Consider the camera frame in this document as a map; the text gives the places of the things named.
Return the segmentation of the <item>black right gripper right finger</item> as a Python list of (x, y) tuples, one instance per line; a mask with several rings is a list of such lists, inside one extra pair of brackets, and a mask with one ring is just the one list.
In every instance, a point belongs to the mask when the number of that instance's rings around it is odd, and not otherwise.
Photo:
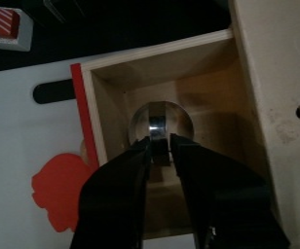
[(263, 178), (241, 162), (171, 136), (195, 249), (289, 249)]

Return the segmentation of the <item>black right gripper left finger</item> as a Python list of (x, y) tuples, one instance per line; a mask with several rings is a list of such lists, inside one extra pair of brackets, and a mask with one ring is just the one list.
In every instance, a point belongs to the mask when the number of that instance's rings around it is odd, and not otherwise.
[(82, 186), (70, 249), (142, 249), (150, 138), (103, 164)]

